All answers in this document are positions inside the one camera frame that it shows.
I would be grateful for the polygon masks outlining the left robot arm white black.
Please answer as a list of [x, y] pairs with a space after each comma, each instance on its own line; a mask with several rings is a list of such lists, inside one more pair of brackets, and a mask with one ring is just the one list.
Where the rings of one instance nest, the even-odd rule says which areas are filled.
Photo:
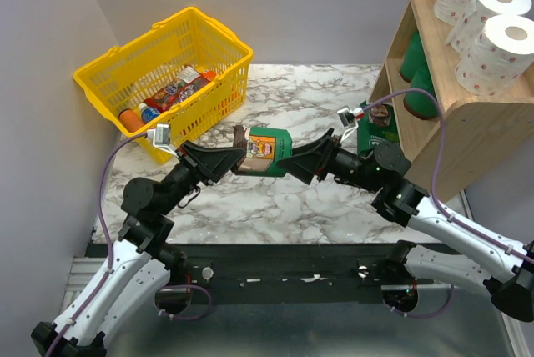
[[242, 158], [242, 148], [203, 148], [185, 142], [175, 167], [160, 181], [130, 180], [123, 191], [127, 214], [118, 238], [85, 289], [53, 322], [31, 338], [42, 356], [104, 356], [118, 328], [165, 285], [184, 279], [184, 256], [166, 243], [168, 213], [219, 182]]

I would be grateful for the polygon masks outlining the green brown roll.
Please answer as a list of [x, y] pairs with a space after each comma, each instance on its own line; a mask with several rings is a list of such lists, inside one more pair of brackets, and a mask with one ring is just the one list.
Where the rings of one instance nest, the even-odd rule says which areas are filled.
[[405, 82], [410, 83], [416, 72], [426, 64], [426, 55], [421, 35], [416, 32], [408, 42], [406, 52], [399, 68], [399, 74]]
[[435, 98], [435, 90], [427, 63], [423, 63], [414, 73], [409, 88], [420, 92], [408, 92], [403, 100], [404, 107], [413, 116], [421, 120], [430, 120], [438, 115], [437, 107], [430, 97]]

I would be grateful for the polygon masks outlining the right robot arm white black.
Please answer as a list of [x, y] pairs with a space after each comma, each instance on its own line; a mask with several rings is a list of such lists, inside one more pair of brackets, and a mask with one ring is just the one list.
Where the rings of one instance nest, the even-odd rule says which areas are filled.
[[389, 281], [400, 284], [413, 277], [485, 290], [502, 313], [533, 321], [532, 244], [509, 239], [455, 214], [406, 179], [411, 163], [398, 144], [385, 141], [355, 154], [344, 150], [340, 139], [328, 131], [277, 165], [306, 184], [332, 174], [338, 184], [371, 192], [375, 194], [371, 205], [382, 218], [428, 234], [456, 251], [440, 255], [421, 246], [407, 246], [384, 262]]

